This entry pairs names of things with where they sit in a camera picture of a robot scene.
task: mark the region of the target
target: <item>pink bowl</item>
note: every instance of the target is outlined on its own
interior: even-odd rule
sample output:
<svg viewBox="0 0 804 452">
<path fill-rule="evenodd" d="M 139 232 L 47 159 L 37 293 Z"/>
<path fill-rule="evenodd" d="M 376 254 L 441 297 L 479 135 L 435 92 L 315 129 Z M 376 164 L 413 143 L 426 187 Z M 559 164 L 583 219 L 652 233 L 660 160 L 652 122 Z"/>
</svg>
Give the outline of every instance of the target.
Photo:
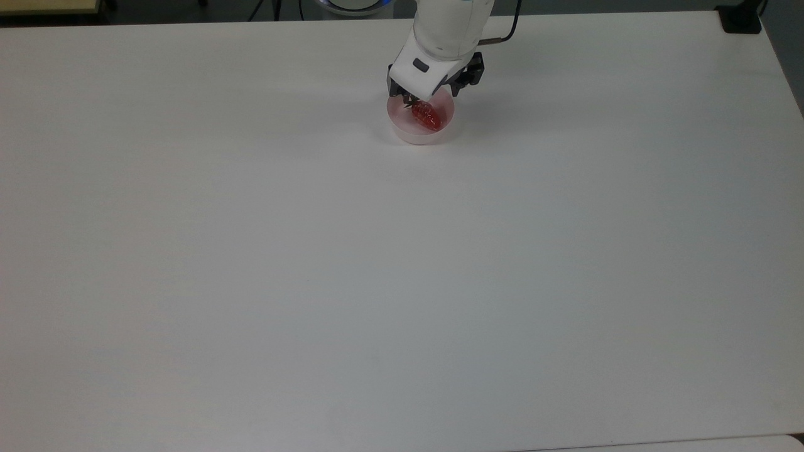
<svg viewBox="0 0 804 452">
<path fill-rule="evenodd" d="M 413 145 L 433 144 L 444 136 L 444 132 L 449 128 L 449 124 L 455 115 L 455 102 L 446 87 L 441 87 L 433 98 L 430 105 L 436 110 L 441 118 L 441 129 L 432 131 L 416 121 L 409 108 L 405 108 L 402 96 L 388 98 L 388 117 L 396 132 L 396 136 Z"/>
</svg>

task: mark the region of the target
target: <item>black plastic part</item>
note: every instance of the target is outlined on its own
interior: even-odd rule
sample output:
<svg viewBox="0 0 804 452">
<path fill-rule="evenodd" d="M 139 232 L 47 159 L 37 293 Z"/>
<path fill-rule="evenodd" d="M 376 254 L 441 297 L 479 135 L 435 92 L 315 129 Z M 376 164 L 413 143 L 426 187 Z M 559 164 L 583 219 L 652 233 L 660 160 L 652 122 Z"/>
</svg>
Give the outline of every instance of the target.
<svg viewBox="0 0 804 452">
<path fill-rule="evenodd" d="M 762 0 L 745 0 L 737 6 L 717 6 L 723 31 L 736 35 L 758 35 L 762 31 L 757 9 Z"/>
<path fill-rule="evenodd" d="M 425 63 L 425 62 L 424 62 L 424 61 L 422 61 L 422 60 L 419 60 L 418 58 L 414 58 L 414 59 L 413 59 L 413 66 L 414 66 L 416 69 L 418 69 L 418 70 L 420 70 L 420 71 L 422 71 L 422 72 L 427 72 L 427 71 L 429 71 L 429 70 L 430 70 L 430 67 L 427 65 L 427 63 Z"/>
<path fill-rule="evenodd" d="M 447 81 L 449 87 L 452 89 L 453 97 L 457 97 L 457 94 L 463 88 L 466 88 L 466 86 L 470 84 L 475 86 L 480 83 L 480 78 L 483 77 L 485 70 L 486 65 L 483 64 L 483 54 L 476 51 L 474 55 L 472 55 L 472 59 L 469 60 L 469 64 L 466 65 L 466 68 L 453 77 L 452 80 Z"/>
</svg>

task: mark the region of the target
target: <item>floor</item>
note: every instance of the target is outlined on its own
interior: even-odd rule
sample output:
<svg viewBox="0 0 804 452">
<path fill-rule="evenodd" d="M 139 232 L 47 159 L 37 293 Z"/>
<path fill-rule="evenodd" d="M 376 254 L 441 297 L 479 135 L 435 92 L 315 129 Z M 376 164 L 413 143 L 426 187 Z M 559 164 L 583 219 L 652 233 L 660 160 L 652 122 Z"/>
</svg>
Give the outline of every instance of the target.
<svg viewBox="0 0 804 452">
<path fill-rule="evenodd" d="M 248 20 L 260 0 L 208 0 L 206 7 L 197 0 L 117 0 L 118 8 L 104 8 L 102 22 L 194 23 L 242 22 Z M 253 20 L 273 20 L 273 8 L 281 0 L 264 0 Z M 524 0 L 522 14 L 612 13 L 628 11 L 712 10 L 718 4 L 738 0 Z M 513 14 L 516 0 L 496 0 L 494 14 Z M 306 20 L 320 20 L 315 0 L 285 0 L 280 20 L 300 20 L 299 7 Z M 414 0 L 396 0 L 394 17 L 410 18 L 416 10 Z M 89 25 L 95 17 L 3 18 L 0 27 L 37 25 Z M 762 17 L 773 48 L 804 114 L 804 0 L 769 0 Z"/>
</svg>

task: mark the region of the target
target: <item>cable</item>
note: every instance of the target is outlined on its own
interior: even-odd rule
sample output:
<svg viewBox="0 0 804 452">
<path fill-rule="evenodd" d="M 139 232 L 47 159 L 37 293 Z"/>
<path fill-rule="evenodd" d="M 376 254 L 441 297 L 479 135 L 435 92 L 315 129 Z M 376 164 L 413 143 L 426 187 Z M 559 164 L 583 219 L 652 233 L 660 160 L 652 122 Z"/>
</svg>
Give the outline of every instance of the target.
<svg viewBox="0 0 804 452">
<path fill-rule="evenodd" d="M 516 0 L 516 10 L 514 11 L 514 23 L 511 24 L 511 31 L 508 32 L 508 36 L 506 36 L 504 38 L 480 39 L 480 41 L 478 42 L 478 46 L 485 46 L 485 45 L 488 45 L 488 44 L 504 43 L 508 39 L 510 39 L 511 36 L 513 36 L 514 32 L 516 31 L 516 24 L 517 24 L 517 22 L 519 22 L 519 11 L 521 9 L 522 9 L 522 0 Z"/>
<path fill-rule="evenodd" d="M 251 22 L 254 19 L 254 16 L 256 16 L 256 13 L 260 9 L 260 6 L 262 6 L 263 1 L 264 0 L 260 0 L 259 2 L 257 2 L 256 6 L 254 6 L 254 11 L 252 11 L 252 15 L 248 16 L 249 22 Z"/>
</svg>

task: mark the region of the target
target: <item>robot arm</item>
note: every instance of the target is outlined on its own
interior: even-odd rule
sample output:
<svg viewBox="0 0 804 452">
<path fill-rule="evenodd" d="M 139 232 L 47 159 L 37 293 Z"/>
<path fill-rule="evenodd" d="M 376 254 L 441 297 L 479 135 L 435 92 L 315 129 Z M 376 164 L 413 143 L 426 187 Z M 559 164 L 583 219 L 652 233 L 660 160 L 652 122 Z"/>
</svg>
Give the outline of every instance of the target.
<svg viewBox="0 0 804 452">
<path fill-rule="evenodd" d="M 483 60 L 475 48 L 494 0 L 416 0 L 408 40 L 388 69 L 388 94 L 428 101 L 449 84 L 453 96 L 477 84 Z"/>
</svg>

